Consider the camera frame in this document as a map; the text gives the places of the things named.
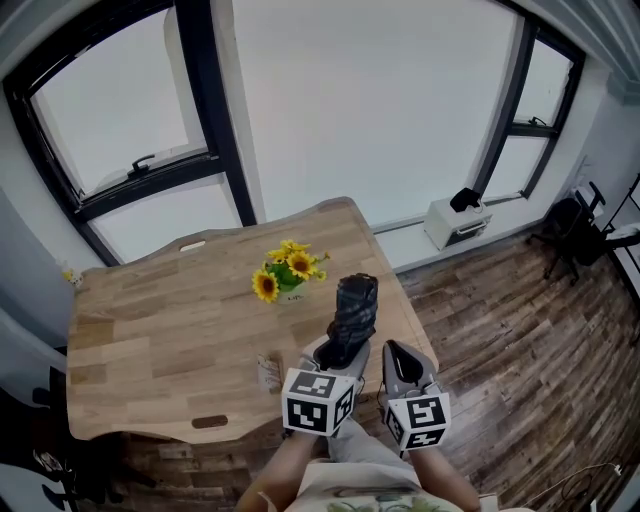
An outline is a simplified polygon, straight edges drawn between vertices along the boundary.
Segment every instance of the floor plank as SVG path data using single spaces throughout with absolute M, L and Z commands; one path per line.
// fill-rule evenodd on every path
M 606 510 L 640 456 L 640 354 L 629 346 L 640 316 L 607 257 L 581 268 L 569 286 L 560 264 L 542 279 L 552 253 L 526 234 L 399 276 L 440 359 L 439 380 L 454 415 L 443 451 L 501 507 L 536 499 L 538 510 L 576 510 L 597 497 Z M 391 445 L 375 396 L 357 419 Z M 158 480 L 156 489 L 118 482 L 119 505 L 82 510 L 232 510 L 281 442 L 278 421 L 243 439 L 190 446 L 124 436 L 124 460 Z M 325 454 L 318 446 L 317 455 Z

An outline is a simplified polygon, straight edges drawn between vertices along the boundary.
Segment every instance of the person's arm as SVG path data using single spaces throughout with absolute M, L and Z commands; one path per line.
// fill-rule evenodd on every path
M 298 495 L 316 439 L 315 435 L 296 431 L 285 439 L 242 495 L 236 512 L 266 512 L 267 502 L 259 492 L 266 494 L 279 512 L 291 505 Z
M 437 448 L 409 452 L 420 485 L 429 494 L 447 500 L 465 512 L 480 510 L 473 486 L 458 473 Z

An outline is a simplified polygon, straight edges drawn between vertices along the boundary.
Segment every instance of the window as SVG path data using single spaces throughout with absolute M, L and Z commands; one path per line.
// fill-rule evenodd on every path
M 209 0 L 100 2 L 4 87 L 36 168 L 105 264 L 255 224 Z
M 269 220 L 347 195 L 377 230 L 464 186 L 518 15 L 490 0 L 234 0 L 233 11 Z
M 508 0 L 523 16 L 512 74 L 474 190 L 491 203 L 528 198 L 553 153 L 569 114 L 584 53 Z

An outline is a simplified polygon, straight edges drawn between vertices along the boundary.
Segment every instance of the black object on box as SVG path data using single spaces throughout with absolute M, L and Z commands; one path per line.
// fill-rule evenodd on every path
M 480 207 L 478 199 L 480 199 L 480 194 L 478 192 L 475 192 L 470 188 L 463 188 L 453 196 L 453 199 L 451 199 L 449 204 L 454 211 L 463 212 L 467 209 L 467 206 L 473 206 L 474 208 Z
M 336 314 L 327 328 L 329 340 L 313 354 L 322 371 L 340 370 L 351 364 L 360 348 L 376 332 L 377 311 L 378 279 L 360 273 L 340 279 Z

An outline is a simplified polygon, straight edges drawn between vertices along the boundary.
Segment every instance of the window frame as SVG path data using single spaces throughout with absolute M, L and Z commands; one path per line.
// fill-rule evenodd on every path
M 524 188 L 520 191 L 514 191 L 514 194 L 508 197 L 497 198 L 494 201 L 490 201 L 490 204 L 520 198 L 529 199 L 531 196 L 562 134 L 567 117 L 569 116 L 569 111 L 571 110 L 571 105 L 578 90 L 586 58 L 585 53 L 580 48 L 538 16 L 523 9 L 511 0 L 494 1 L 520 15 L 523 18 L 523 27 L 512 72 L 507 79 L 508 85 L 502 108 L 498 114 L 493 135 L 487 146 L 487 151 L 475 177 L 472 186 L 473 190 L 481 196 L 484 195 L 508 137 L 541 137 L 547 139 L 547 144 Z M 527 73 L 529 72 L 531 55 L 533 54 L 533 47 L 536 40 L 549 46 L 572 62 L 567 83 L 564 87 L 564 93 L 552 126 L 532 125 L 526 122 L 514 121 L 527 79 Z
M 34 94 L 84 51 L 138 21 L 175 7 L 182 52 L 206 150 L 128 176 L 83 197 L 67 175 L 31 102 Z M 38 173 L 80 236 L 107 266 L 119 265 L 88 222 L 158 192 L 224 173 L 243 226 L 256 224 L 216 48 L 209 0 L 102 0 L 67 22 L 5 78 L 4 91 Z

